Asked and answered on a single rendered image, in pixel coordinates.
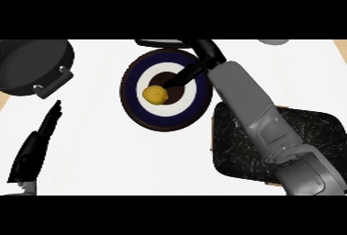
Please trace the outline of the black frying pan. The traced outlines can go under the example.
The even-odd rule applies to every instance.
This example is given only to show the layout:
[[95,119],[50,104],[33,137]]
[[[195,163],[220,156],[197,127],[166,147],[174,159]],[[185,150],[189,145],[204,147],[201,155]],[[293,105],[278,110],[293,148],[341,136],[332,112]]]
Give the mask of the black frying pan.
[[44,99],[73,79],[67,39],[0,39],[0,91]]

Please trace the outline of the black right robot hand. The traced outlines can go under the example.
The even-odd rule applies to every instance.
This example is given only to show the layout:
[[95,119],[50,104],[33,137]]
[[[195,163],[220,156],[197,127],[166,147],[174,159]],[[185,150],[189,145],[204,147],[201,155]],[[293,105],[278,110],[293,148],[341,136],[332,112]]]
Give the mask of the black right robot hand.
[[185,86],[204,69],[213,69],[226,62],[226,58],[211,39],[182,39],[195,51],[200,61],[189,64],[176,76],[164,83],[164,88]]

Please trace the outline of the yellow lemon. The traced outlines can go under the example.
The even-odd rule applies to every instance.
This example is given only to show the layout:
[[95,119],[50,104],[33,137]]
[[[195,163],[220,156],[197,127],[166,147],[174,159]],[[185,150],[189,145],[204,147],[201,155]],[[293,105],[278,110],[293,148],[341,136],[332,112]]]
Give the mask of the yellow lemon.
[[163,105],[169,100],[169,92],[160,85],[151,85],[143,89],[142,96],[152,105]]

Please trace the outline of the black speckled tray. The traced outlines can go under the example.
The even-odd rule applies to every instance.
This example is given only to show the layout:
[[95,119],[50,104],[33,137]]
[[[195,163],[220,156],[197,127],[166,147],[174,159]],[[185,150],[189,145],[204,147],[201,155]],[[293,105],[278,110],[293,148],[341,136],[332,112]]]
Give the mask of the black speckled tray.
[[[332,163],[347,181],[347,130],[340,120],[324,112],[279,107],[278,111],[303,137]],[[263,162],[254,143],[225,102],[214,108],[213,163],[217,172],[229,177],[278,184],[276,171],[285,164]]]

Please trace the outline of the blue and white ringed plate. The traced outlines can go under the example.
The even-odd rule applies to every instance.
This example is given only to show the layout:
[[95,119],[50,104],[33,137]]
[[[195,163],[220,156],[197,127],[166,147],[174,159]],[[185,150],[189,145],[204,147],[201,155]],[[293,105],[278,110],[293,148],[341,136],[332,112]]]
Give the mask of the blue and white ringed plate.
[[155,131],[186,128],[205,114],[213,97],[207,72],[200,72],[183,87],[169,89],[164,105],[152,105],[142,96],[149,85],[163,85],[198,58],[183,50],[161,49],[145,53],[129,65],[121,81],[121,102],[135,122]]

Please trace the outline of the grey round object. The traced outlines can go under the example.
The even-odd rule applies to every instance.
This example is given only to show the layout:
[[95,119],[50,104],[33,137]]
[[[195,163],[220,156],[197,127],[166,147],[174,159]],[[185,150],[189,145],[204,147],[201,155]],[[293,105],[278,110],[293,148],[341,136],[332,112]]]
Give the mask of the grey round object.
[[259,41],[267,45],[273,45],[273,46],[278,46],[278,45],[284,45],[285,43],[290,42],[288,39],[259,39]]

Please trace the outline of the black rimmed object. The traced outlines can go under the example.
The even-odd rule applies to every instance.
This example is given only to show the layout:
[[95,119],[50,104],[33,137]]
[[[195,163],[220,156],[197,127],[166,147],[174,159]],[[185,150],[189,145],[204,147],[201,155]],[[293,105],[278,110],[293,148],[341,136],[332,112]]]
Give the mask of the black rimmed object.
[[188,49],[191,46],[177,39],[136,39],[140,46],[152,48]]

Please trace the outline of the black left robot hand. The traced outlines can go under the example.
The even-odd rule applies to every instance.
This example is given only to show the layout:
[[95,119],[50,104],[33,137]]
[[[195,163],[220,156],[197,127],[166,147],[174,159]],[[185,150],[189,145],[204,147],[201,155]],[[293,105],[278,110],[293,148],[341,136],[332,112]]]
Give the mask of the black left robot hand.
[[56,101],[46,114],[40,128],[30,133],[16,154],[9,172],[9,183],[34,182],[37,180],[44,162],[47,145],[61,115],[61,101]]

